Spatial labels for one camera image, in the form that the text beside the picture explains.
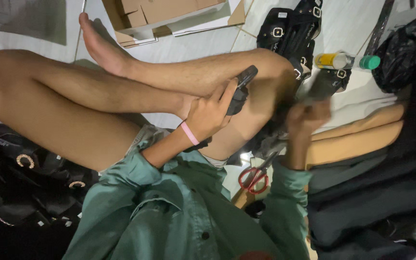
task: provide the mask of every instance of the rubber bracelet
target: rubber bracelet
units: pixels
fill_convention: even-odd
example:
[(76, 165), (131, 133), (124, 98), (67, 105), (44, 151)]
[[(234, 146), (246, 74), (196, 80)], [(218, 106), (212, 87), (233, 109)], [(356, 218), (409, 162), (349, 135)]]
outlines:
[(187, 135), (187, 137), (190, 139), (190, 141), (194, 144), (194, 145), (198, 145), (200, 142), (197, 140), (197, 138), (195, 138), (194, 134), (192, 133), (192, 131), (190, 131), (188, 125), (186, 124), (186, 122), (182, 122), (181, 124), (182, 130), (184, 130), (185, 134)]

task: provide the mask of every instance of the black bag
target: black bag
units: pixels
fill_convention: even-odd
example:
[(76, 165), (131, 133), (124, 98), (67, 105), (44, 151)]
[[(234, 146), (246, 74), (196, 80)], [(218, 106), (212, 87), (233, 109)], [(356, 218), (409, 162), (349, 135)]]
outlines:
[[(0, 124), (0, 218), (4, 223), (49, 226), (62, 217), (79, 221), (76, 215), (84, 196), (97, 179), (96, 172)], [(72, 206), (78, 210), (69, 210)]]
[(410, 84), (416, 68), (416, 19), (397, 30), (374, 54), (381, 63), (372, 74), (384, 92), (396, 93)]

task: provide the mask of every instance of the white tile floor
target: white tile floor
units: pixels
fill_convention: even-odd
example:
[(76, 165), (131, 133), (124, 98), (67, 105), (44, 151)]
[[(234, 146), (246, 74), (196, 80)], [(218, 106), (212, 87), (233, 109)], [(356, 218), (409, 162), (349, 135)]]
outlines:
[[(43, 56), (63, 61), (94, 60), (85, 49), (80, 34), (78, 15), (82, 10), (91, 20), (100, 19), (107, 32), (115, 38), (101, 0), (65, 0), (66, 45), (55, 44), (27, 36), (0, 32), (0, 49), (26, 49)], [(166, 36), (157, 43), (126, 49), (132, 56), (146, 62), (181, 62), (204, 56), (234, 51), (252, 50), (264, 18), (272, 7), (295, 8), (299, 0), (245, 0), (246, 22), (241, 26), (226, 27), (182, 37)], [(324, 0), (322, 32), (316, 38), (314, 54), (346, 50), (363, 52), (367, 39), (383, 6), (382, 0)], [(396, 0), (389, 27), (406, 23), (416, 17), (416, 8), (410, 9), (409, 0)], [(346, 91), (333, 97), (334, 116), (327, 129), (361, 119), (374, 109), (391, 104), (396, 98), (383, 94), (370, 74), (355, 71)], [(174, 128), (180, 123), (176, 116), (156, 113), (145, 117), (153, 124)], [(225, 186), (234, 194), (238, 190), (240, 167), (228, 167)]]

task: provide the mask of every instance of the person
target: person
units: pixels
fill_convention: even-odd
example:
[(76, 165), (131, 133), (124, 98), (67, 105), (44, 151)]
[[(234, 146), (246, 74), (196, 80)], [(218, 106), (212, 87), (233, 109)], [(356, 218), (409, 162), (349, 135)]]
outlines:
[[(330, 116), (329, 101), (294, 105), (289, 145), (274, 161), (266, 211), (256, 224), (229, 202), (226, 159), (296, 91), (292, 65), (256, 49), (198, 60), (152, 64), (124, 55), (79, 17), (86, 48), (106, 71), (50, 60), (25, 50), (0, 51), (0, 121), (46, 149), (100, 171), (64, 259), (305, 259), (307, 196), (303, 171), (310, 136)], [(237, 80), (258, 68), (239, 114), (226, 116)], [(170, 132), (120, 112), (180, 117)]]

